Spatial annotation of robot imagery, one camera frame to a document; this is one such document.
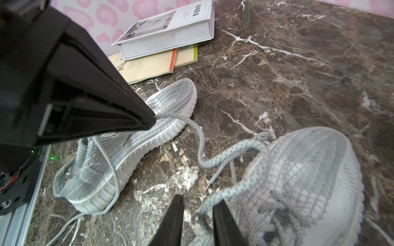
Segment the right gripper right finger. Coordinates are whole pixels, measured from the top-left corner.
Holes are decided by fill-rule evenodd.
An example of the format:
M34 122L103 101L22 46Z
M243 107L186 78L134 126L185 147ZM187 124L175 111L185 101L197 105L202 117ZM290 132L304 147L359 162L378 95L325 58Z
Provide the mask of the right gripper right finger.
M212 216L215 246L247 246L224 200L213 207Z

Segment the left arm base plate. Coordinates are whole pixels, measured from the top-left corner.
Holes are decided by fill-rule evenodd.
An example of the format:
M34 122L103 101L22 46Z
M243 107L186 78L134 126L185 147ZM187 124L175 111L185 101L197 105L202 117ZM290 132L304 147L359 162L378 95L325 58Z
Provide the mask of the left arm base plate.
M47 146L1 145L1 215L28 203L36 188Z

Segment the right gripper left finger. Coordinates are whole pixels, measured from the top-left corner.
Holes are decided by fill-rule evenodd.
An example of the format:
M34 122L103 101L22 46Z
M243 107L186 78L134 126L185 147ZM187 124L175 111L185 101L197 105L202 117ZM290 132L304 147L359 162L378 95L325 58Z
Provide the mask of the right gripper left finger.
M184 196L175 195L149 246L181 245L184 208Z

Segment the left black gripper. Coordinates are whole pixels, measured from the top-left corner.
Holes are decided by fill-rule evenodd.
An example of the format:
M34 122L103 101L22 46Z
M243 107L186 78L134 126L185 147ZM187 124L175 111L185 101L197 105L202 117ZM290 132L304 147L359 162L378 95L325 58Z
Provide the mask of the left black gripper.
M86 30L47 1L1 1L2 172L34 147L155 123Z

